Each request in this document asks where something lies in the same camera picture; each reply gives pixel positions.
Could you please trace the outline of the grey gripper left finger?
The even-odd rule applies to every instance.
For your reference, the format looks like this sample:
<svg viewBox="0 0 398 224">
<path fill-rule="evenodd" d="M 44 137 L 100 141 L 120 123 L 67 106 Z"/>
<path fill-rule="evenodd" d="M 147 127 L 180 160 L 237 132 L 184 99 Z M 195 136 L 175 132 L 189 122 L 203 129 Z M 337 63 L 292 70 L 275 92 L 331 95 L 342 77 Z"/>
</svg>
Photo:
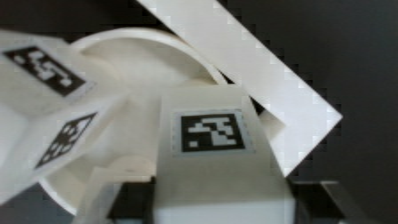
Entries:
<svg viewBox="0 0 398 224">
<path fill-rule="evenodd" d="M 156 178 L 95 168 L 70 224 L 154 224 Z"/>
</svg>

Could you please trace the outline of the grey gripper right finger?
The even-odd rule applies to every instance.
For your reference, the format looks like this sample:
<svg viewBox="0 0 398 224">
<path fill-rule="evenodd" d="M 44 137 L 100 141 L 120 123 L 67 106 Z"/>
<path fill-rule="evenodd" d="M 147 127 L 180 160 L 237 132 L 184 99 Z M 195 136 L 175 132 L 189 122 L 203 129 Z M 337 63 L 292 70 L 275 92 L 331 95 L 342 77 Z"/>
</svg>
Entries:
<svg viewBox="0 0 398 224">
<path fill-rule="evenodd" d="M 292 224 L 367 224 L 365 214 L 337 181 L 291 181 Z"/>
</svg>

